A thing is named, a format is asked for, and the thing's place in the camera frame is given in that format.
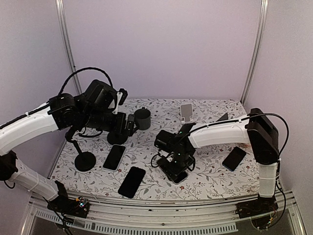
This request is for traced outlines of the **phone with blue case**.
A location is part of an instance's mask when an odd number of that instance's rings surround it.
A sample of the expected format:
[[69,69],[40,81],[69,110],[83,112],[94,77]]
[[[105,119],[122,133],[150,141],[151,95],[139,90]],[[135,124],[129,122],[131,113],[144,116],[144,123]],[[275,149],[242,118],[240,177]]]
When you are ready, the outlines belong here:
[[246,152],[239,147],[234,147],[233,150],[228,154],[228,156],[222,162],[222,165],[230,170],[234,171],[241,161],[246,156]]

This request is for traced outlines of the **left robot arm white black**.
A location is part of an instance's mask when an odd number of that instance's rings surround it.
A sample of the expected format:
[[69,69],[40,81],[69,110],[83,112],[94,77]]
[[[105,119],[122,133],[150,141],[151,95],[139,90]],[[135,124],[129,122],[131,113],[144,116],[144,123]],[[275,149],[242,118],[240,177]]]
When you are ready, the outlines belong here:
[[63,184],[49,180],[27,167],[17,158],[13,149],[35,137],[57,130],[68,129],[66,140],[74,144],[79,152],[76,158],[79,170],[90,170],[95,165],[91,153],[81,152],[73,135],[83,128],[94,128],[109,133],[126,133],[123,124],[126,118],[119,112],[128,96],[121,88],[93,80],[86,91],[72,96],[60,93],[38,108],[0,127],[0,179],[10,181],[35,192],[54,205],[61,212],[69,212],[73,203],[67,198]]

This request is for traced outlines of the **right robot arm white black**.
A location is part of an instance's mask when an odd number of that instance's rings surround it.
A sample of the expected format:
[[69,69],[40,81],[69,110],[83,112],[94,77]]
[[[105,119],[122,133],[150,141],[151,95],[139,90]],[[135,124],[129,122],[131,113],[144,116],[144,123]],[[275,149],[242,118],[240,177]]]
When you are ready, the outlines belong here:
[[155,147],[166,152],[156,164],[169,180],[180,182],[186,170],[195,165],[196,149],[226,143],[249,143],[259,165],[259,198],[253,202],[256,213],[264,213],[272,205],[279,163],[278,130],[268,114],[253,108],[250,114],[213,123],[188,123],[179,131],[161,130]]

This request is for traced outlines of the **phone with white case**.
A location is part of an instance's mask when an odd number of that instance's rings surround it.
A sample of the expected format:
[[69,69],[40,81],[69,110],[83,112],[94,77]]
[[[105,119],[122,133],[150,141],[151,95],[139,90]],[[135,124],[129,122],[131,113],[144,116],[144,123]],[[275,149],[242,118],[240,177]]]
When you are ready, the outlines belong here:
[[125,146],[117,144],[113,145],[104,161],[103,168],[111,171],[117,170],[121,159],[124,156],[125,150]]

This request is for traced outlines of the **black phone front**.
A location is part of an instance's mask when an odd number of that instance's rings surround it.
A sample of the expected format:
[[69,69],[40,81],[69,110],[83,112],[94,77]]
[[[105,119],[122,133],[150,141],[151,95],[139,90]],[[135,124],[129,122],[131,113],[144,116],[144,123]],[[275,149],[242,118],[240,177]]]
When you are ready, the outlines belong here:
[[118,193],[126,198],[132,199],[135,196],[145,174],[146,171],[144,169],[132,166],[118,189]]

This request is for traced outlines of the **white folding phone stand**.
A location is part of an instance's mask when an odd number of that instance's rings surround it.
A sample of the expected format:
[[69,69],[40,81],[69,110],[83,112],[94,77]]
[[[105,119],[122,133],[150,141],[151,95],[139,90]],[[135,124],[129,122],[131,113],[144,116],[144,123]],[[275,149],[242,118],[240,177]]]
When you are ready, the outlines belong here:
[[180,120],[182,124],[187,124],[194,121],[193,105],[191,103],[182,104],[180,106]]

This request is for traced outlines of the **dark grey mug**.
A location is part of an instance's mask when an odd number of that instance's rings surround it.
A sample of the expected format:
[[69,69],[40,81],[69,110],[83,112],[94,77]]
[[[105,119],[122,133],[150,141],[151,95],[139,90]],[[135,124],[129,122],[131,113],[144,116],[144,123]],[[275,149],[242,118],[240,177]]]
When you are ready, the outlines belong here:
[[151,112],[144,107],[135,111],[134,119],[139,130],[147,130],[151,126]]

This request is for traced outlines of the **front aluminium rail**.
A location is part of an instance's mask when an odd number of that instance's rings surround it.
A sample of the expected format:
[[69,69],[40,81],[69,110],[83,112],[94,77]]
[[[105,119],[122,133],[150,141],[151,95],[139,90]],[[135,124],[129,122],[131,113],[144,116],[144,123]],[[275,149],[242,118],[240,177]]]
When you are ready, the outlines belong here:
[[73,219],[73,235],[306,235],[292,191],[276,193],[279,206],[273,226],[255,228],[267,214],[240,218],[238,203],[256,196],[199,201],[152,201],[84,194],[90,209],[86,218]]

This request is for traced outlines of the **left aluminium frame post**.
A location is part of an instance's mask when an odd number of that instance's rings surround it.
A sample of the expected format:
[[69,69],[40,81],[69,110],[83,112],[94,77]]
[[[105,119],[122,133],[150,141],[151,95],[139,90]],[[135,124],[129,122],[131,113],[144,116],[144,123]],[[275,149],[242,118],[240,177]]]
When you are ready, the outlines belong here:
[[64,1],[56,0],[55,3],[56,3],[57,17],[58,17],[60,31],[61,31],[61,37],[63,40],[64,49],[65,49],[65,53],[67,56],[68,66],[70,68],[70,72],[73,73],[76,71],[76,65],[74,62],[74,57],[73,57],[72,49],[70,45],[70,39],[69,39],[66,15],[65,15],[65,9],[64,9]]

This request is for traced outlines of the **aluminium frame post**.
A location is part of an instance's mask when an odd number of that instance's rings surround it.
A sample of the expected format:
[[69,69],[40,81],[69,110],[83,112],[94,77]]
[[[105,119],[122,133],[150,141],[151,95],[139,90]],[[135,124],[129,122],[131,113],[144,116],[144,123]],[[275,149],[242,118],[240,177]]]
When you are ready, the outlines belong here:
[[57,17],[58,17],[60,31],[61,31],[61,37],[63,40],[64,49],[65,49],[65,53],[67,56],[68,66],[70,68],[70,72],[73,73],[76,71],[76,65],[74,62],[74,57],[73,57],[72,49],[70,45],[70,39],[69,39],[66,15],[65,15],[65,9],[64,9],[64,1],[56,0],[55,3],[56,3]]
[[262,44],[262,38],[263,38],[263,34],[265,31],[265,27],[266,27],[268,3],[269,3],[268,0],[261,0],[259,20],[258,20],[258,24],[257,24],[256,38],[255,38],[255,43],[254,43],[254,47],[253,47],[252,58],[251,58],[251,61],[249,64],[244,89],[243,89],[241,99],[240,99],[240,102],[242,105],[246,104],[248,94],[250,91],[250,87],[252,84],[252,80],[254,77],[255,69],[257,66],[258,56],[259,56],[259,52],[260,52],[261,44]]

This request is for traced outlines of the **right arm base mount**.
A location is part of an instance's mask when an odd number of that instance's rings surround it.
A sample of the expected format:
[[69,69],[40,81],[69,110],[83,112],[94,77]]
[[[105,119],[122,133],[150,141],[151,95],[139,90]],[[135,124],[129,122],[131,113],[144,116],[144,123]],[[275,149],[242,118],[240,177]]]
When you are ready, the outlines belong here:
[[278,205],[275,196],[265,198],[258,195],[257,199],[237,203],[235,213],[239,218],[247,218],[274,212],[277,209]]

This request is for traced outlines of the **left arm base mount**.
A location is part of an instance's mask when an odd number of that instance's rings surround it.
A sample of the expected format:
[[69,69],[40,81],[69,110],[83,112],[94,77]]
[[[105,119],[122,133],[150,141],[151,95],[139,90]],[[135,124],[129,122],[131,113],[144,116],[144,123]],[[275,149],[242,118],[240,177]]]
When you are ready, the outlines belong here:
[[90,203],[87,198],[79,196],[75,199],[68,197],[65,186],[55,181],[58,188],[58,196],[48,202],[47,208],[51,211],[60,212],[65,215],[72,215],[80,218],[87,218]]

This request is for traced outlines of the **right aluminium frame post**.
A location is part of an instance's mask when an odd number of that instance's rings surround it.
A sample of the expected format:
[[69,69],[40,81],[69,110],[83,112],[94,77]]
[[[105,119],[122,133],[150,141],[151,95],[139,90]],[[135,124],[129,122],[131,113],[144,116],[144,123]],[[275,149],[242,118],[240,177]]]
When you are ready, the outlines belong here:
[[259,56],[259,52],[260,52],[261,44],[262,44],[262,38],[263,38],[263,34],[265,31],[265,27],[266,27],[268,3],[269,3],[268,0],[261,0],[259,20],[258,20],[258,24],[257,24],[256,38],[255,38],[255,43],[254,43],[254,47],[253,47],[252,58],[251,58],[251,61],[249,64],[244,89],[243,89],[241,99],[240,99],[240,102],[242,105],[246,104],[248,94],[250,91],[250,87],[252,84],[252,80],[254,77],[255,69],[257,66],[258,56]]

